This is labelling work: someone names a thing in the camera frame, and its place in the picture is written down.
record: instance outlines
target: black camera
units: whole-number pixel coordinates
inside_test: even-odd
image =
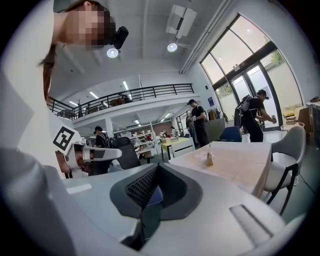
[[[117,50],[121,49],[125,40],[129,35],[128,29],[125,26],[119,27],[118,31],[114,34],[113,40],[109,43],[109,45],[113,45]]]

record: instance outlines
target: blue chair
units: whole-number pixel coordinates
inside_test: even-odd
[[[218,138],[218,142],[242,142],[240,129],[237,126],[226,127]]]

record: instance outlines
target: black office chair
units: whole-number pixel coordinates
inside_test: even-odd
[[[141,166],[141,163],[135,152],[135,147],[130,142],[130,139],[128,137],[120,137],[114,139],[113,148],[122,151],[122,156],[117,160],[124,170]],[[147,163],[150,164],[150,159],[152,158],[153,156],[145,156],[142,159],[146,159]]]

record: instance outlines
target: ceiling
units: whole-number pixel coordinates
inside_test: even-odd
[[[138,128],[138,125],[135,123],[135,120],[139,120],[140,124],[142,125],[147,125],[150,122],[160,122],[162,119],[165,119],[167,121],[170,119],[170,117],[172,117],[175,113],[179,112],[185,106],[186,104],[183,103],[166,105],[112,117],[111,121],[113,131],[117,131],[118,129],[121,131],[127,128],[134,127]],[[94,136],[93,132],[95,131],[96,126],[101,126],[101,128],[104,131],[107,129],[105,120],[102,119],[93,123],[86,124],[81,127],[77,127],[76,130],[83,137]]]
[[[166,33],[173,5],[191,8],[197,16],[187,36],[178,42],[192,49],[222,0],[98,0],[106,6],[116,21],[116,28],[125,26],[129,36],[117,58],[106,55],[106,46],[86,51],[84,46],[60,45],[56,50],[56,65],[52,72],[50,96],[65,100],[96,86],[101,96],[111,94],[123,79],[154,72],[178,72],[190,49],[178,47],[168,52],[167,45],[175,41]],[[74,0],[55,0],[54,11],[69,6]]]

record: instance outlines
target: black metal railing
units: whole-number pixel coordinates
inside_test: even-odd
[[[70,107],[58,100],[51,99],[52,104],[48,107],[55,115],[75,120],[77,118],[89,115],[101,110],[112,108],[115,106],[129,104],[143,100],[149,100],[159,97],[193,94],[194,90],[191,83],[166,84],[150,87],[142,87],[138,89],[125,90],[113,93],[98,99],[91,100],[76,107]]]
[[[50,97],[50,101],[46,102],[47,107],[58,117],[73,120],[75,116],[75,110],[72,106],[69,106],[59,100]]]

